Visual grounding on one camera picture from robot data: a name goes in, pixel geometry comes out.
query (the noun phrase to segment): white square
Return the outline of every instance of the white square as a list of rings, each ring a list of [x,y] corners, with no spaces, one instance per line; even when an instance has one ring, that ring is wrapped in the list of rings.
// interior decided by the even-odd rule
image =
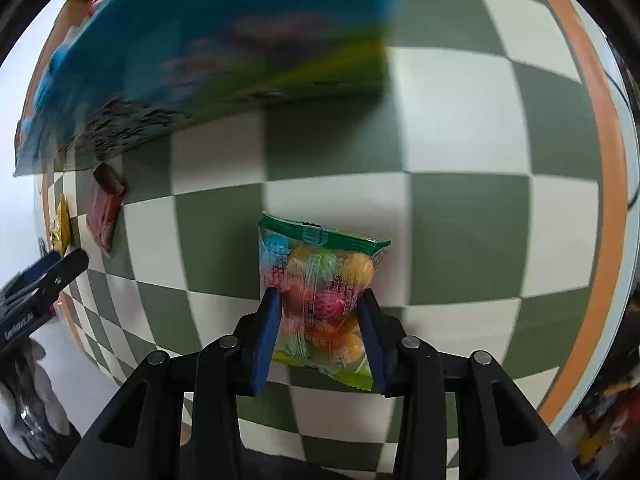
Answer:
[[[437,48],[388,52],[408,171],[529,171],[526,116],[508,59]]]
[[[447,439],[447,464],[451,462],[451,459],[455,457],[460,447],[460,442],[456,438]]]
[[[120,326],[139,338],[154,342],[136,282],[112,274],[106,276]]]
[[[136,280],[186,289],[174,197],[127,204],[122,209]]]
[[[80,233],[80,244],[89,256],[89,268],[97,270],[98,272],[104,272],[102,251],[100,247],[98,247],[98,244],[95,243],[94,237],[89,231],[85,214],[78,217],[78,231]]]
[[[393,399],[290,386],[300,434],[346,442],[384,442]]]
[[[398,443],[385,442],[382,445],[380,458],[376,471],[379,473],[392,473],[394,471],[394,463],[396,462],[396,452],[398,451]]]
[[[546,392],[549,390],[554,377],[558,373],[559,368],[551,368],[543,372],[538,372],[527,377],[521,377],[514,380],[516,386],[527,397],[527,400],[534,408],[538,408],[542,399],[545,398]]]
[[[111,375],[111,372],[108,371],[107,368],[102,366],[100,363],[97,363],[97,365],[98,365],[98,369],[113,381],[113,375]]]
[[[535,175],[530,203],[521,296],[589,285],[598,234],[598,183]]]
[[[113,375],[116,379],[120,380],[121,382],[126,381],[127,377],[122,371],[122,367],[120,366],[120,363],[116,359],[116,356],[113,355],[111,352],[109,352],[100,343],[98,343],[98,346],[100,347],[100,352],[102,352],[102,355],[104,356],[104,360],[107,361],[107,366],[109,367],[111,375]]]
[[[265,181],[263,137],[261,110],[174,133],[173,194]]]
[[[238,320],[258,310],[260,301],[231,298],[202,292],[187,292],[193,322],[204,348],[226,334],[232,334]]]
[[[297,433],[270,428],[240,418],[240,438],[248,449],[269,455],[283,455],[298,460],[305,459],[302,437]]]
[[[367,173],[280,180],[264,184],[267,211],[377,240],[391,240],[372,288],[382,306],[408,301],[409,176]]]
[[[65,193],[66,204],[69,208],[69,218],[78,216],[78,203],[76,202],[76,172],[67,171],[62,176],[62,189]]]
[[[169,354],[169,357],[173,358],[173,357],[180,357],[180,354],[178,354],[178,352],[174,352],[173,350],[167,350],[166,348],[162,348],[161,346],[156,345],[156,348],[158,350],[162,350],[163,352],[167,352]]]
[[[98,307],[95,306],[94,292],[91,289],[89,275],[86,271],[76,278],[76,284],[78,285],[78,292],[80,292],[82,304],[89,310],[93,310],[98,314]]]
[[[86,332],[89,336],[95,339],[94,329],[91,327],[91,323],[89,323],[89,318],[86,315],[86,310],[81,303],[78,303],[74,300],[74,307],[76,308],[76,312],[78,313],[78,319],[80,320],[80,325],[82,326],[82,330]]]
[[[182,421],[189,426],[191,425],[191,415],[189,415],[187,407],[184,404],[182,405]]]
[[[507,55],[580,82],[574,58],[551,11],[535,0],[484,0]]]
[[[117,325],[113,324],[108,319],[102,319],[102,326],[107,335],[109,343],[111,343],[111,349],[118,359],[128,364],[131,368],[135,369],[138,364],[136,358],[133,357],[133,352],[129,347],[127,338],[124,335],[124,331]]]
[[[82,343],[82,347],[84,348],[84,351],[95,359],[94,350],[91,348],[91,345],[89,345],[89,341],[86,338],[86,334],[78,325],[76,325],[76,332],[78,332],[78,338]]]
[[[439,352],[469,357],[485,350],[501,363],[519,309],[520,298],[409,306],[402,311],[402,325]]]

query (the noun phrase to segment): orange stripe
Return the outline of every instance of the orange stripe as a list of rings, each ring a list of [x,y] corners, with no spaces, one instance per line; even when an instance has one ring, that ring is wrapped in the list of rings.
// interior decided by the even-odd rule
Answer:
[[[600,251],[582,325],[540,415],[550,424],[573,393],[600,340],[620,272],[626,222],[626,160],[618,114],[606,75],[570,0],[548,0],[574,48],[589,91],[602,158]]]

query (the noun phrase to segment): checkerboard pattern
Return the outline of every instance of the checkerboard pattern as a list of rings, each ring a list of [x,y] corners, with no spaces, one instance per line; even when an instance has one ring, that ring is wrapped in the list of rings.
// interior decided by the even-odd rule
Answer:
[[[111,258],[86,227],[90,171],[50,169],[50,214],[65,193],[90,256],[65,293],[101,370],[120,384],[152,350],[197,351],[253,312],[267,210],[390,238],[372,284],[385,309],[440,351],[491,352],[542,402],[598,249],[596,125],[571,48],[545,0],[397,0],[388,60],[381,98],[255,110],[110,161],[130,188]],[[401,402],[274,364],[238,415],[249,448],[390,478]],[[456,478],[453,398],[447,415]]]

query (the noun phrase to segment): plastic packaging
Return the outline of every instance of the plastic packaging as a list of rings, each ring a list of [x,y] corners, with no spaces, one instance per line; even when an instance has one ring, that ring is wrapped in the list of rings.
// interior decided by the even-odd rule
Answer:
[[[60,254],[60,256],[64,256],[66,248],[69,247],[71,226],[69,223],[69,208],[63,194],[60,194],[60,202],[56,210],[56,217],[51,224],[50,234],[53,250]]]
[[[260,291],[275,286],[282,292],[273,360],[370,390],[355,307],[390,244],[263,213]]]
[[[86,224],[94,241],[106,256],[111,254],[111,239],[126,192],[124,180],[111,166],[103,162],[95,168],[94,190]]]

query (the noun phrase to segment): candy wrapper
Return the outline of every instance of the candy wrapper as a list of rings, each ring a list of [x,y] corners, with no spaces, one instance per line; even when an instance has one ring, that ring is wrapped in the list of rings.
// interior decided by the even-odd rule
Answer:
[[[338,382],[370,390],[356,303],[390,244],[263,213],[260,291],[275,286],[282,292],[273,360],[317,368]]]
[[[123,179],[111,166],[102,163],[95,168],[94,190],[86,225],[98,247],[107,256],[111,253],[113,230],[126,192]]]
[[[64,256],[66,248],[69,247],[71,227],[69,223],[69,208],[63,194],[60,195],[56,217],[53,219],[49,231],[53,250],[59,253],[60,256]]]

